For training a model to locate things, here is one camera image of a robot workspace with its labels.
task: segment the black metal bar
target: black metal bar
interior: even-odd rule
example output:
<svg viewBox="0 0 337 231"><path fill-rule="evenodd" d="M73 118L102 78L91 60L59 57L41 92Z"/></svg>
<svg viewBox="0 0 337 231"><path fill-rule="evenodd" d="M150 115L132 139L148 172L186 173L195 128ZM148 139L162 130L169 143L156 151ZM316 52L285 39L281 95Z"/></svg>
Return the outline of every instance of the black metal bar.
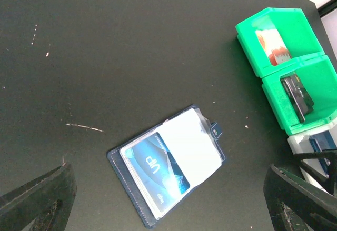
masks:
<svg viewBox="0 0 337 231"><path fill-rule="evenodd" d="M264 196L275 231L337 230L337 198L272 165Z"/></svg>
<svg viewBox="0 0 337 231"><path fill-rule="evenodd" d="M337 9L337 0L330 0L329 2L325 3L323 6L318 8L318 13L322 18L323 16L331 13L335 9Z"/></svg>
<svg viewBox="0 0 337 231"><path fill-rule="evenodd" d="M65 164L0 198L0 230L19 231L34 220L30 230L62 231L75 196L74 172Z"/></svg>
<svg viewBox="0 0 337 231"><path fill-rule="evenodd" d="M305 159L328 159L328 177L323 176L304 162ZM324 150L323 152L299 153L294 155L295 163L312 176L328 193L334 195L337 179L337 150Z"/></svg>

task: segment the green plastic container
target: green plastic container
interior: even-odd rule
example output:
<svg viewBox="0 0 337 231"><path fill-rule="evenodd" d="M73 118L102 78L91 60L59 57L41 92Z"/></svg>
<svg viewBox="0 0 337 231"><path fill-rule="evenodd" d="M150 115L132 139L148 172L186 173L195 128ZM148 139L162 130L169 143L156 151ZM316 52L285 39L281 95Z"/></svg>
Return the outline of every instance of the green plastic container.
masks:
<svg viewBox="0 0 337 231"><path fill-rule="evenodd" d="M314 101L314 111L300 123L280 79L295 72ZM298 61L262 79L262 88L282 129L297 134L337 117L337 73L328 56Z"/></svg>
<svg viewBox="0 0 337 231"><path fill-rule="evenodd" d="M297 8L266 8L236 25L237 38L248 57L256 76L263 78L299 61L324 55L303 11ZM291 60L273 66L259 42L255 31L276 28Z"/></svg>

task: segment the green tray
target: green tray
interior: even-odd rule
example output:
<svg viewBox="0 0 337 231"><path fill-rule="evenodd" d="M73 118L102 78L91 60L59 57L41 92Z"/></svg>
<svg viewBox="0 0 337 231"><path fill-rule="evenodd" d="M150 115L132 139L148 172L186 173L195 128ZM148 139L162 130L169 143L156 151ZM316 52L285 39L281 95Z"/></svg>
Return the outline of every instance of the green tray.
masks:
<svg viewBox="0 0 337 231"><path fill-rule="evenodd" d="M324 55L303 11L297 8L266 8L236 25L237 38L253 67L256 76L263 78L290 65ZM291 60L280 65L271 65L255 31L276 28Z"/></svg>
<svg viewBox="0 0 337 231"><path fill-rule="evenodd" d="M300 123L280 81L293 72L300 77L315 103L314 111L305 116L304 123ZM262 82L274 114L288 135L321 126L337 117L337 73L328 56L298 61L263 78Z"/></svg>

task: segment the white plastic container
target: white plastic container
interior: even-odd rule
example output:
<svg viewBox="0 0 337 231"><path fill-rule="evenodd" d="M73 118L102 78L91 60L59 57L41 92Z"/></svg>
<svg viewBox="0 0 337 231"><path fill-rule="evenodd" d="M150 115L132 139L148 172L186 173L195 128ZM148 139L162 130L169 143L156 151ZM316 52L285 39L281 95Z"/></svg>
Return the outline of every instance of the white plastic container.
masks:
<svg viewBox="0 0 337 231"><path fill-rule="evenodd" d="M334 119L332 122L313 128L311 130L307 130L304 132L301 132L299 134L292 135L288 138L288 143L290 145L290 148L294 154L296 153L309 153L309 152L314 152L310 142L309 142L309 137L324 131L329 131L334 142L337 144L337 118ZM304 160L308 165L310 165L312 168L317 170L319 173L321 173L323 176L326 176L320 162L317 159L307 159ZM302 170L302 174L304 176L304 179L309 182L310 184L316 186L319 189L322 189L322 186L315 180L313 179L312 176L310 176L307 172Z"/></svg>

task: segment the black table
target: black table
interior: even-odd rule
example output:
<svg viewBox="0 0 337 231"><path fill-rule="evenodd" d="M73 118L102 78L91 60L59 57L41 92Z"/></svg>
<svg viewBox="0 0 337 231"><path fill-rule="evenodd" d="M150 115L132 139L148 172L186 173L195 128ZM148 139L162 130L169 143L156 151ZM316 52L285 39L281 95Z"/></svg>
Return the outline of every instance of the black table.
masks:
<svg viewBox="0 0 337 231"><path fill-rule="evenodd" d="M144 230L106 152L196 103L222 125L227 162L156 230L272 230L265 173L292 154L234 26L269 6L302 8L335 64L312 2L1 2L2 194L64 157L78 185L66 230Z"/></svg>

